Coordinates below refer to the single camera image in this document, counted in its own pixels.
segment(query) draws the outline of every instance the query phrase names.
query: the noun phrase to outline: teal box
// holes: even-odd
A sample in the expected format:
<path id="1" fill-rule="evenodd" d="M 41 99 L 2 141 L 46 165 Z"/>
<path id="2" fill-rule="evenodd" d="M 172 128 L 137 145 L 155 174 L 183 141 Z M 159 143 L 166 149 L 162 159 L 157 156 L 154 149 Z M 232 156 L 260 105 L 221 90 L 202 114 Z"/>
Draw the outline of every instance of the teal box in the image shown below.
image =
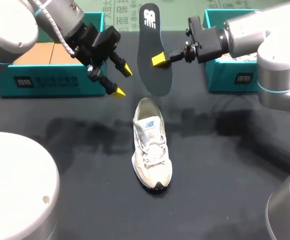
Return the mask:
<path id="1" fill-rule="evenodd" d="M 257 9 L 206 9 L 203 28 L 223 28 L 228 19 Z M 205 63 L 208 90 L 210 92 L 257 92 L 256 61 L 219 61 Z"/>
<path id="2" fill-rule="evenodd" d="M 92 23 L 98 31 L 105 27 L 102 12 L 86 12 L 83 21 L 88 25 Z M 39 29 L 38 42 L 53 41 Z M 101 71 L 106 75 L 106 64 Z M 73 98 L 102 96 L 105 93 L 105 89 L 98 82 L 88 79 L 87 68 L 79 62 L 12 64 L 0 71 L 0 96 L 3 98 Z"/>

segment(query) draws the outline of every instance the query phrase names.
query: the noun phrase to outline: cardboard box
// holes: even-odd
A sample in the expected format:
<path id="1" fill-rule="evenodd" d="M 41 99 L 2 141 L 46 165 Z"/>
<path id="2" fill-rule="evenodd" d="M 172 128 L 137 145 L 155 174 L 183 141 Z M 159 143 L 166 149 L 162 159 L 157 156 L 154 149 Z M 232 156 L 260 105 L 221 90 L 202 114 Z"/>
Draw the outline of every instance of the cardboard box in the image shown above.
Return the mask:
<path id="1" fill-rule="evenodd" d="M 87 12 L 84 23 L 93 23 L 102 31 L 104 14 Z M 106 75 L 106 64 L 101 70 Z M 98 82 L 88 79 L 85 66 L 41 30 L 38 43 L 0 71 L 0 96 L 3 98 L 90 97 L 105 93 Z"/>
<path id="2" fill-rule="evenodd" d="M 223 28 L 227 19 L 256 9 L 206 9 L 202 26 Z M 226 54 L 205 63 L 210 92 L 257 92 L 257 63 L 255 55 L 232 59 Z"/>

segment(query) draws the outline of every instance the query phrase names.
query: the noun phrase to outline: shoe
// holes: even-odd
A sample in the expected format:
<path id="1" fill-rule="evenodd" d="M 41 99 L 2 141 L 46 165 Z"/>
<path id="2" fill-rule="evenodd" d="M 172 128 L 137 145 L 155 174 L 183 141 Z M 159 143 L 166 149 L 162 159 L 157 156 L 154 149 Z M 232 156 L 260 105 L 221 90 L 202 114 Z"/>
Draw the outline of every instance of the shoe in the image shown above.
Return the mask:
<path id="1" fill-rule="evenodd" d="M 172 176 L 164 119 L 159 108 L 149 98 L 137 105 L 133 119 L 135 153 L 134 171 L 140 182 L 151 190 L 165 189 Z"/>

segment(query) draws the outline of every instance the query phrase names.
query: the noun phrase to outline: green background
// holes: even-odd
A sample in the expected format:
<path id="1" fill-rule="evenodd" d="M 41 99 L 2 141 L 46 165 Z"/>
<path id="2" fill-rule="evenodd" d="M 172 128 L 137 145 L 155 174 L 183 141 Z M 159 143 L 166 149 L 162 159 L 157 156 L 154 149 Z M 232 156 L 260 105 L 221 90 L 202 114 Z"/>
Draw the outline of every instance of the green background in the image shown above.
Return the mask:
<path id="1" fill-rule="evenodd" d="M 76 0 L 85 12 L 104 12 L 106 25 L 119 31 L 138 31 L 138 15 L 141 5 L 154 3 L 159 6 L 163 31 L 181 31 L 187 28 L 187 19 L 204 10 L 261 9 L 286 2 L 285 0 Z"/>

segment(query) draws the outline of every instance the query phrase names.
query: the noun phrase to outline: shoe tongue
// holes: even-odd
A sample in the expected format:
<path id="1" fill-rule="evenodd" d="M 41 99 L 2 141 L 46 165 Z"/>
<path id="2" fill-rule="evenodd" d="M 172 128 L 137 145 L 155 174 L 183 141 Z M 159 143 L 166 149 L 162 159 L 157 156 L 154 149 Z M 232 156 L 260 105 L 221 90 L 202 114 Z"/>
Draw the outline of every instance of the shoe tongue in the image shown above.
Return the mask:
<path id="1" fill-rule="evenodd" d="M 151 116 L 135 122 L 139 138 L 144 144 L 161 141 L 161 119 Z"/>

